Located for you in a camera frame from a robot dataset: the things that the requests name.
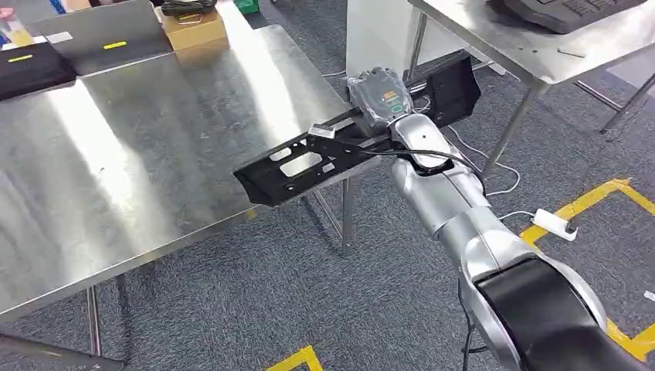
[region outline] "stainless steel table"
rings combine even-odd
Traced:
[[[253,31],[229,4],[229,48],[204,45],[0,102],[0,322],[89,288],[100,356],[95,284],[252,219],[263,206],[232,171],[350,108],[282,28]],[[346,242],[351,191],[345,179]],[[72,352],[48,347],[33,350]],[[64,355],[80,361],[74,353]]]
[[[584,73],[606,67],[640,50],[655,47],[655,1],[615,14],[568,35],[556,35],[512,15],[497,12],[494,2],[485,0],[409,0],[419,12],[416,36],[410,40],[411,79],[420,53],[429,16],[474,48],[505,68],[530,90],[505,128],[485,168],[488,173],[500,158],[514,130],[535,99],[554,85],[579,78]],[[618,111],[604,128],[616,121],[646,94],[655,75],[621,107],[581,82],[577,84]]]

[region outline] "yellow tape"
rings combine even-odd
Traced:
[[[7,60],[7,62],[13,63],[13,62],[18,62],[20,60],[28,60],[28,59],[30,59],[32,57],[33,57],[32,54],[28,54],[26,56],[19,56],[19,57],[16,57],[16,58],[11,58],[10,60]]]
[[[113,48],[117,48],[119,46],[126,46],[126,45],[127,45],[127,41],[119,41],[118,43],[107,44],[107,45],[103,46],[103,49],[105,49],[105,50],[113,49]]]
[[[311,345],[302,348],[291,357],[269,367],[266,371],[291,371],[303,363],[307,364],[309,371],[323,371],[323,367],[318,362],[316,353],[314,353]]]
[[[594,206],[598,201],[606,198],[614,191],[625,193],[631,200],[655,216],[655,204],[634,190],[634,188],[630,186],[630,179],[612,179],[605,182],[585,193],[579,199],[562,207],[555,213],[555,215],[569,220],[574,215],[580,214],[589,207]],[[545,236],[546,233],[548,233],[548,231],[539,226],[531,226],[523,231],[520,236],[521,239],[532,248],[539,250],[537,245],[535,245],[535,242]],[[619,329],[619,326],[617,326],[616,323],[608,318],[607,333],[612,340],[621,345],[626,351],[642,362],[646,362],[646,355],[655,350],[655,323],[631,339]]]
[[[193,18],[193,17],[201,17],[201,14],[189,14],[189,15],[183,15],[182,17],[178,18],[178,21],[183,21],[185,19]]]

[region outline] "yellow sticker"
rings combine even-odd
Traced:
[[[28,59],[30,59],[32,57],[33,57],[32,54],[28,54],[26,56],[19,56],[19,57],[16,57],[16,58],[11,58],[10,60],[7,60],[7,62],[9,62],[9,63],[18,62],[20,60],[28,60]]]
[[[183,21],[185,19],[193,18],[193,17],[200,17],[202,15],[200,14],[189,14],[189,15],[183,15],[182,17],[178,18],[178,21]]]
[[[107,50],[107,49],[113,49],[113,48],[117,48],[119,46],[126,46],[126,45],[127,45],[127,41],[119,41],[118,43],[107,44],[107,45],[103,46],[103,48],[105,50]]]

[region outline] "black bag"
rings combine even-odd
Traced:
[[[50,43],[0,52],[0,100],[69,83],[75,78],[70,62]]]

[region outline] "cable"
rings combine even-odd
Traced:
[[[505,215],[501,216],[500,218],[498,218],[498,220],[503,220],[503,219],[505,219],[505,218],[507,218],[509,216],[517,215],[517,214],[525,214],[525,215],[532,216],[533,218],[535,217],[535,215],[533,213],[529,213],[529,212],[523,211],[523,210],[518,210],[518,211],[513,211],[513,212],[511,212],[509,214],[505,214]]]
[[[455,134],[455,136],[457,137],[457,140],[460,141],[460,143],[464,147],[469,148],[471,151],[474,151],[477,154],[482,155],[485,158],[489,158],[489,156],[487,156],[486,153],[484,153],[481,150],[479,150],[479,149],[473,147],[472,145],[469,145],[468,143],[466,143],[462,139],[462,137],[460,136],[460,133],[458,133],[457,130],[455,130],[453,127],[449,126],[448,128]],[[496,191],[496,192],[488,193],[487,196],[502,195],[502,194],[505,194],[505,193],[512,192],[512,191],[514,191],[516,189],[516,187],[518,187],[518,183],[521,182],[521,173],[519,173],[515,168],[511,168],[511,167],[509,167],[507,165],[503,165],[500,162],[497,162],[496,165],[500,166],[501,168],[507,169],[507,170],[513,172],[514,174],[516,174],[516,182],[514,182],[512,187],[510,187],[508,189],[505,189],[504,191]]]
[[[361,150],[360,152],[365,153],[367,155],[379,155],[379,156],[431,155],[431,156],[445,157],[455,162],[459,162],[460,164],[470,168],[473,174],[477,177],[477,180],[480,181],[480,184],[482,185],[483,194],[484,195],[487,194],[486,187],[484,186],[484,178],[482,177],[482,172],[470,161],[465,160],[463,158],[459,158],[455,155],[451,155],[450,153],[445,153],[440,151],[430,151],[427,149],[399,149],[399,150],[380,151],[380,152]]]
[[[460,302],[462,310],[464,311],[464,317],[467,319],[467,338],[464,341],[464,347],[462,353],[464,353],[462,361],[462,371],[467,371],[469,368],[469,355],[473,353],[482,353],[488,350],[486,346],[481,346],[480,348],[471,348],[471,340],[473,339],[473,331],[475,330],[475,325],[469,317],[467,308],[464,307],[464,300],[462,300],[462,284],[460,280],[457,280],[457,300]]]
[[[416,112],[417,114],[422,114],[423,112],[429,110],[430,104],[432,103],[432,101],[429,99],[427,95],[422,96],[422,98],[426,100],[426,105],[419,110],[414,110],[414,112]]]
[[[339,75],[343,75],[344,73],[346,73],[346,70],[337,73],[326,73],[325,75],[321,75],[321,76],[322,77],[339,76]]]

